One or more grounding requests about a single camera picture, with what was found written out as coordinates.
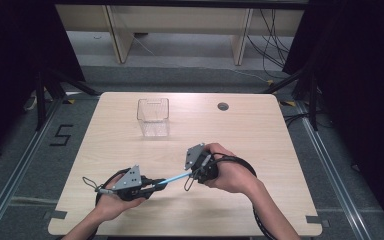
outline human hand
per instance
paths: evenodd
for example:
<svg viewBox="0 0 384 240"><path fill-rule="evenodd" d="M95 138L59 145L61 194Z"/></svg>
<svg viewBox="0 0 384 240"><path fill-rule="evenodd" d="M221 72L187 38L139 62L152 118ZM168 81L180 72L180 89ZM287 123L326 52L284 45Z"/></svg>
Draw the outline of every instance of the human hand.
<svg viewBox="0 0 384 240"><path fill-rule="evenodd" d="M235 156L231 151L225 149L219 143L207 144L204 150L211 153L221 153L228 156ZM216 154L214 158L220 159L223 155ZM210 188L218 188L230 193L244 193L248 195L251 188L259 180L244 166L234 162L217 163L219 175L216 179L208 180L204 184Z"/></svg>
<svg viewBox="0 0 384 240"><path fill-rule="evenodd" d="M122 176L123 174L116 176L106 188L111 189ZM116 194L102 194L93 212L104 222L118 217L127 209L139 206L145 200L145 198L137 198L127 202L121 200Z"/></svg>

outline cable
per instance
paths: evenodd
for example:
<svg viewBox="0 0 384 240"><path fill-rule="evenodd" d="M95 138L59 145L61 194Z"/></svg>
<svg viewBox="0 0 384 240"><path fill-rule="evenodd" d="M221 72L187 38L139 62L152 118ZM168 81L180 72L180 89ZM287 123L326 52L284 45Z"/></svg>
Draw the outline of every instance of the cable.
<svg viewBox="0 0 384 240"><path fill-rule="evenodd" d="M289 53L289 49L280 41L279 37L277 36L276 34L276 24L275 24L275 20L276 20L276 10L275 9L272 9L272 28L270 29L268 23L267 23L267 20L266 18L264 17L264 14L263 14L263 11L260 9L260 14L261 16L263 17L263 20L266 24L266 27L267 27L267 30L269 31L270 33L270 36L273 37L276 45L270 43L272 46L278 48L279 50L283 50L284 52L288 52Z"/></svg>
<svg viewBox="0 0 384 240"><path fill-rule="evenodd" d="M226 155L224 153L211 153L211 158L215 159L214 158L215 155L222 155L223 157L219 158L216 161L209 162L205 166L206 169L209 169L210 167L216 165L219 162L235 162L235 163L238 163L238 164L242 165L246 169L248 169L251 172L252 175L257 177L257 173L255 172L254 168L251 166L251 164L249 164L244 159L236 157L236 156L229 156L229 155ZM195 176L201 170L202 170L202 167L201 168L197 168L192 174L194 174L194 176ZM260 228L261 232L264 234L264 236L266 236L270 240L276 240L276 238L267 230L267 228L264 226L264 224L261 221L261 219L258 217L257 211L255 210L254 206L252 206L252 211L254 213L255 221L257 222L257 225Z"/></svg>
<svg viewBox="0 0 384 240"><path fill-rule="evenodd" d="M261 36L261 37L264 39L264 41L268 42L268 39L267 39L266 37L264 37L264 36ZM275 44L273 44L273 43L271 43L271 42L269 42L269 44L270 44L272 47L277 48L277 46L276 46ZM289 53L289 49L286 48L286 47L285 47L285 49L283 49L283 48L279 48L279 50L282 51L282 52L285 52L285 53Z"/></svg>
<svg viewBox="0 0 384 240"><path fill-rule="evenodd" d="M324 110L317 110L316 111L316 114L327 114L326 111ZM305 118L305 117L309 117L310 116L310 113L309 112L306 112L306 113L300 113L300 114L296 114L296 115L289 115L289 116L283 116L283 118L285 118L285 123L286 123L286 127L289 128L289 126L297 119L300 119L300 118ZM333 127L329 127L329 126L326 126L326 125L322 125L320 124L322 127L326 127L326 128L333 128Z"/></svg>
<svg viewBox="0 0 384 240"><path fill-rule="evenodd" d="M261 54L263 57L265 58L268 58L270 61L272 61L274 64L276 64L277 66L279 67L283 67L283 64L279 61L277 61L275 58L273 58L272 56L268 55L267 53L265 53L263 50L261 50L252 40L249 36L247 36L249 42L251 43L251 45L254 47L254 49L259 53Z"/></svg>
<svg viewBox="0 0 384 240"><path fill-rule="evenodd" d="M279 38L277 37L276 34L276 25L275 25L275 19L276 19L276 10L272 9L272 35L273 35L273 40L276 44L277 52L279 54L280 59L282 60L282 63L285 64L286 58L283 56L282 51L280 51L280 47L278 42L280 42Z"/></svg>

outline clear plastic box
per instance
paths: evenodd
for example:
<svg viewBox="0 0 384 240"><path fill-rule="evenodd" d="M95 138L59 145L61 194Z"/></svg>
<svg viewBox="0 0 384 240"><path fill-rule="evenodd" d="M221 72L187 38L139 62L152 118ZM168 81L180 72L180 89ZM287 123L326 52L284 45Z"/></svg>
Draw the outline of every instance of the clear plastic box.
<svg viewBox="0 0 384 240"><path fill-rule="evenodd" d="M143 136L168 136L170 132L168 98L139 99L137 119Z"/></svg>

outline small black circle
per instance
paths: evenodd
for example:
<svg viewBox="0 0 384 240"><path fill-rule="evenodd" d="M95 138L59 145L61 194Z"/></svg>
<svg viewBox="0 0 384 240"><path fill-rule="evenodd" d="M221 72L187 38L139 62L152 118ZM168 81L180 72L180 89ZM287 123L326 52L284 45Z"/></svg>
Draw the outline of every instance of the small black circle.
<svg viewBox="0 0 384 240"><path fill-rule="evenodd" d="M227 103L223 103L223 102L219 103L217 105L217 107L218 107L218 109L220 109L222 111L226 111L227 109L229 109L229 105Z"/></svg>

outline black cable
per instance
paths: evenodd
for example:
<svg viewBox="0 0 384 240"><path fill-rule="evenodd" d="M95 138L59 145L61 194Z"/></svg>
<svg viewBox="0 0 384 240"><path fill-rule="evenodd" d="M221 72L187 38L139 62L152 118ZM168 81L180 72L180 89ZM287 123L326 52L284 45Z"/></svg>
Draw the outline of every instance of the black cable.
<svg viewBox="0 0 384 240"><path fill-rule="evenodd" d="M251 164L249 164L244 159L236 157L236 156L229 156L229 155L226 155L224 153L212 153L211 158L215 159L214 158L215 155L222 155L223 157L221 157L220 159L218 159L216 161L209 162L205 166L206 168L209 168L213 165L216 165L219 162L235 162L235 163L242 165L246 169L248 169L252 173L252 175L257 177L257 173L255 172L254 168L251 166ZM267 228L264 226L261 219L258 217L257 211L255 210L254 206L252 206L252 211L254 213L255 221L257 222L257 225L260 228L261 232L264 234L264 236L266 236L270 240L276 240L276 238L267 230Z"/></svg>
<svg viewBox="0 0 384 240"><path fill-rule="evenodd" d="M276 36L276 25L275 25L275 21L276 21L276 10L272 9L271 10L271 13L272 13L272 28L271 28L271 31L270 31L270 35L272 36L273 38L273 41L276 45L276 50L277 50L277 54L279 55L279 58L280 58L280 61L282 62L283 65L285 65L285 57L283 56L282 54L282 51L280 51L279 49L279 45L277 44L277 36Z"/></svg>
<svg viewBox="0 0 384 240"><path fill-rule="evenodd" d="M281 57L281 59L286 61L286 58L285 58L285 56L283 55L283 53L281 51L282 48L279 46L279 43L283 47L285 47L285 45L283 45L282 41L280 41L279 37L276 34L275 19L276 19L276 10L272 9L272 23L273 24L272 24L272 31L271 32L272 32L272 35L273 35L273 40L275 41L276 48L277 48L277 51L279 53L279 57Z"/></svg>
<svg viewBox="0 0 384 240"><path fill-rule="evenodd" d="M317 110L316 111L316 114L327 114L326 111L324 110ZM289 115L289 116L283 116L283 118L285 118L285 123L286 123L286 127L289 128L289 126L297 119L300 119L300 118L305 118L305 117L309 117L310 116L310 113L309 112L306 112L306 113L299 113L299 114L295 114L295 115Z"/></svg>
<svg viewBox="0 0 384 240"><path fill-rule="evenodd" d="M264 41L266 41L266 42L268 42L268 40L267 40L267 38L266 37L264 37L264 36L261 36L263 39L264 39ZM276 45L274 45L273 43L271 43L271 42L269 42L269 44L272 46L272 47L275 47L275 48L277 48L277 46ZM279 50L280 51L282 51L282 52L285 52L285 53L289 53L289 49L283 49L283 48L279 48Z"/></svg>
<svg viewBox="0 0 384 240"><path fill-rule="evenodd" d="M261 16L262 16L262 18L263 18L263 20L264 20L264 23L266 24L266 27L267 27L267 30L269 31L269 38L268 39L265 39L266 40L266 46L265 46L265 48L264 48L264 52L266 52L267 51L267 48L268 48L268 45L270 44L270 38L272 38L273 37L273 34L272 34L272 30L271 30L271 28L269 27L269 24L268 24L268 22L267 22L267 20L266 20L266 18L264 17L264 14L263 14L263 11L260 9L260 14L261 14ZM283 60L281 59L281 61L282 61L282 63L281 63L281 68L283 68L284 67L284 62L283 62ZM265 59L263 58L263 69L264 69L264 71L267 73L267 71L266 71L266 67L265 67ZM273 78L279 78L279 77L276 77L276 76L272 76L272 75L270 75L270 74L268 74L270 77L273 77Z"/></svg>
<svg viewBox="0 0 384 240"><path fill-rule="evenodd" d="M254 49L259 53L261 54L263 57L266 57L268 58L271 62L273 62L274 64L276 64L277 66L279 67L283 67L283 64L279 61L277 61L275 58L273 58L272 56L268 55L267 53L265 53L263 50L261 50L252 40L249 36L247 36L249 42L251 43L251 45L254 47Z"/></svg>
<svg viewBox="0 0 384 240"><path fill-rule="evenodd" d="M272 9L272 30L270 30L270 28L269 28L269 26L268 26L268 23L267 23L267 21L266 21L266 19L265 19L265 17L264 17L264 14L263 14L263 11L260 9L260 13L261 13L261 16L263 17L263 19L264 19L264 22L266 23L266 26L267 26L267 30L269 31L269 33L270 33L270 35L272 36L272 37L274 37L275 39L275 41L276 41L276 48L279 48L280 50L283 50L283 51L285 51L285 52L288 52L289 53L289 49L280 41L280 39L279 39L279 37L277 36L277 34L276 34L276 25L275 25L275 20L276 20L276 10L275 9ZM282 49L278 44L277 44L277 42L279 42L280 43L280 45L282 45L282 47L284 48L284 49Z"/></svg>

